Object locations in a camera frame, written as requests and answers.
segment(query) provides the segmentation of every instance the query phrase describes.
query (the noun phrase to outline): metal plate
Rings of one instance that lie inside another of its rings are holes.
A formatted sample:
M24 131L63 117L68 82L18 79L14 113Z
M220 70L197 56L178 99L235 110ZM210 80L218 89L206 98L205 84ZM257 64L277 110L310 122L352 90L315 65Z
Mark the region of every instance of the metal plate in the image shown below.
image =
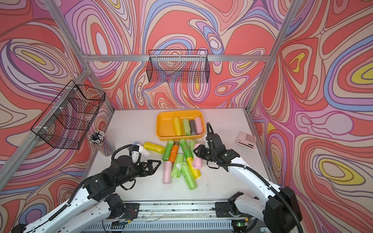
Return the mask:
M131 218L133 213L135 213L135 216L133 216L131 219L137 218L140 204L139 203L125 203L125 205L126 205L126 209L124 210L124 215L122 218Z
M104 220L88 226L82 232L103 232L103 230L112 232L162 232L170 230L210 230L211 232L217 230L232 230L230 220L216 219L216 220L178 220L178 221L132 221L127 225L116 226L111 228L111 222Z
M230 209L230 207L228 205L228 202L216 202L215 203L216 217L218 217L218 218L238 217L238 216L232 216L229 213L229 209ZM249 217L249 218L251 218L251 215L241 214L239 217Z

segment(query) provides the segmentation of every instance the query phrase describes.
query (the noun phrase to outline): black cable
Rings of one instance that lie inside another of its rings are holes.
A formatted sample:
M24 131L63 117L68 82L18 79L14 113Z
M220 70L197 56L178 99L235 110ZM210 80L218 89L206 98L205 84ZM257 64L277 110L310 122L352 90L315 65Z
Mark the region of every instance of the black cable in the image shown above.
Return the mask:
M206 124L206 128L207 128L207 138L208 138L208 144L209 144L209 148L211 150L211 159L214 163L216 163L216 158L217 158L217 155L216 155L216 151L214 150L214 144L212 143L212 139L211 139L211 136L210 136L210 133L214 133L214 130L212 129L211 127L211 124L209 122L207 122Z
M119 151L121 151L121 150L123 150L123 149L126 149L126 148L128 148L128 147L132 147L132 146L133 146L132 144L128 144L128 145L125 145L125 146L120 147L120 148L118 148L117 150L115 150L114 153L112 154L112 161L115 159L115 155L116 155Z
M42 225L46 224L48 221L45 221L43 222L41 225L38 225L37 227L35 227L33 230L29 230L28 232L25 232L25 233L30 233L30 232L33 232L35 229L41 227Z
M130 210L132 212L132 216L129 218L129 220L132 221L133 220L132 218L135 217L135 212L133 210L131 210L131 209L125 209L124 212L123 212L123 214L126 212L126 210Z
M125 188L123 185L120 185L121 187L122 187L122 189L124 189L124 190L130 190L130 189L132 189L134 186L135 186L135 184L136 184L136 179L134 179L134 184L131 186L131 188L129 188L129 189L127 189L127 188Z
M254 220L253 224L248 229L246 229L244 231L241 231L241 233L247 233L247 232L251 231L255 227L255 225L257 224L257 222L258 222L258 219L256 218Z
M104 231L107 233L106 229L105 229L105 226L104 226L104 220L102 219L102 228L104 229Z
M207 164L207 166L208 166L209 168L212 168L212 169L219 169L219 168L220 168L220 167L210 167L210 166L209 166L209 162L208 162L208 161L207 161L207 163L206 163L206 164Z
M74 189L74 191L72 192L72 194L71 194L71 197L69 198L69 200L68 200L68 202L67 202L67 204L65 204L63 207L61 207L55 214L53 214L49 219L48 219L48 221L52 221L55 217L57 217L57 215L59 215L64 209L66 209L67 207L69 207L70 206L70 204L71 204L71 202L72 202L72 200L74 199L74 197L75 197L75 195L76 195L76 193L79 191L79 189L80 189L80 187L82 187L83 186L83 184L85 183L85 182L87 182L88 180L90 180L92 178L92 176L90 176L90 177L87 177L87 178L85 178L82 182L80 182L79 184L78 184L78 186Z
M246 170L249 170L251 171L254 175L256 175L261 181L263 181L263 183L269 187L269 189L274 192L274 194L280 199L280 201L285 205L285 207L289 210L290 214L292 215L292 217L294 218L295 220L295 223L297 225L297 229L298 229L298 232L299 233L303 233L303 228L301 226L301 223L299 221L299 218L297 216L297 214L294 212L293 208L291 208L290 204L285 200L285 198L283 198L283 196L281 196L281 194L279 192L277 192L277 190L272 187L268 181L266 179L263 178L263 176L261 176L259 173L257 173L254 169L250 168L250 167L246 167L245 165L243 164L237 164L237 163L219 163L217 162L216 163L218 166L230 166L230 167L242 167L242 168L245 168Z

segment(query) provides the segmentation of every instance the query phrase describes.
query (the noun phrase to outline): calculator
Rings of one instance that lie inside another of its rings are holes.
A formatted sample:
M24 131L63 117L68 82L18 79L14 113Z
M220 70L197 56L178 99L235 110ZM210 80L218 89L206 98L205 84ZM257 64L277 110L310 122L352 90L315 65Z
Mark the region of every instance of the calculator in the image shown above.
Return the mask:
M240 144L241 146L254 149L255 148L255 140L256 137L240 131L237 138L237 144Z

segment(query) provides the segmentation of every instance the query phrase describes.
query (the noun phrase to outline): pink trash bag roll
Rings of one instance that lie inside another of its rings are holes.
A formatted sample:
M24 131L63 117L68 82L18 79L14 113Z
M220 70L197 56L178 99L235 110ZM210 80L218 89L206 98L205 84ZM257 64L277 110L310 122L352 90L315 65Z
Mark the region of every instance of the pink trash bag roll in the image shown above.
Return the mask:
M194 145L194 149L196 149L199 145L200 145L199 143ZM201 169L203 167L203 159L198 158L197 156L194 157L192 165L195 169Z
M201 118L200 117L195 117L194 122L195 122L195 129L197 130L197 134L202 134L203 133L203 127L202 127Z
M171 170L172 170L172 162L165 161L163 163L163 180L162 183L165 185L171 184Z

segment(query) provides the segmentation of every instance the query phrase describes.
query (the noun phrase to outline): colorful backdrop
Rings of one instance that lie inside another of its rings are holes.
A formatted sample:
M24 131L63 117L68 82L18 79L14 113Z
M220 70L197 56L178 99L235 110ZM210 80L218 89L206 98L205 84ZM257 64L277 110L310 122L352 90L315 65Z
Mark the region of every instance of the colorful backdrop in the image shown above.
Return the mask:
M269 54L288 9L277 0L59 2L86 54L147 54L207 49L209 54ZM208 84L149 84L146 62L91 62L114 108L246 107L263 67L210 63Z
M251 105L307 232L373 229L373 1L306 0Z
M0 165L55 96L82 68L42 1L0 1ZM107 123L106 106L93 129ZM40 141L0 192L0 232L30 223L67 200L91 157Z

